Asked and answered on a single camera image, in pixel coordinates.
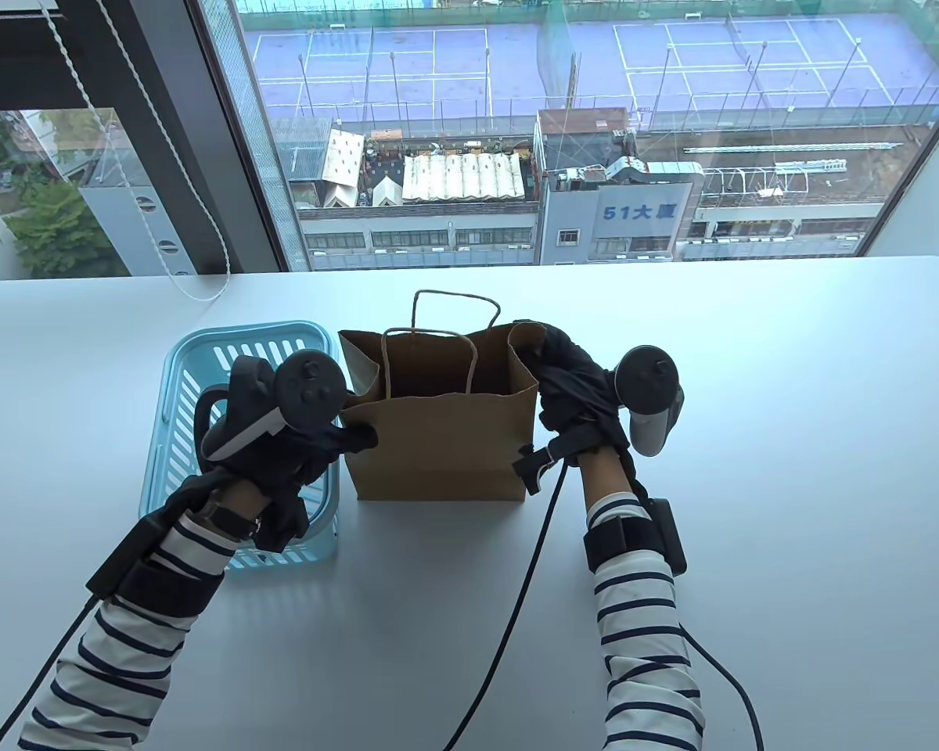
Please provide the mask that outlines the person's left hand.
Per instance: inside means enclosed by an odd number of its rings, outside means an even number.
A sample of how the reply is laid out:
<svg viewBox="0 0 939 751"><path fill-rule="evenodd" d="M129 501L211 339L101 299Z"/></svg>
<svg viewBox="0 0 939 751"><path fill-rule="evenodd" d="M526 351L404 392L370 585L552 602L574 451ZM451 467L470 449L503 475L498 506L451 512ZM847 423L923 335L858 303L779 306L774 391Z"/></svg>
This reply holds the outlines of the person's left hand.
<svg viewBox="0 0 939 751"><path fill-rule="evenodd" d="M379 443L372 426L340 428L326 423L298 433L280 430L262 435L227 458L213 460L221 483L195 515L199 526L230 541L251 539L258 550L281 553L308 532L310 522L302 487L315 482L344 454L370 450Z"/></svg>

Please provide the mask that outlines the person's right hand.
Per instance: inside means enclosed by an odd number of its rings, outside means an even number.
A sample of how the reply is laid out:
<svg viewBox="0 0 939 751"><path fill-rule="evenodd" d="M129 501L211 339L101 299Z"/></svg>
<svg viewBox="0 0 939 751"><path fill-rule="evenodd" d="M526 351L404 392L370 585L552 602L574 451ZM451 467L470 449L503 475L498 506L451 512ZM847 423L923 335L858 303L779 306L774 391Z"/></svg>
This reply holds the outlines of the person's right hand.
<svg viewBox="0 0 939 751"><path fill-rule="evenodd" d="M548 323L541 327L542 342L517 347L516 354L538 382L542 425L558 435L552 458L577 466L582 454L609 448L624 475L634 480L635 464L609 372L562 329Z"/></svg>

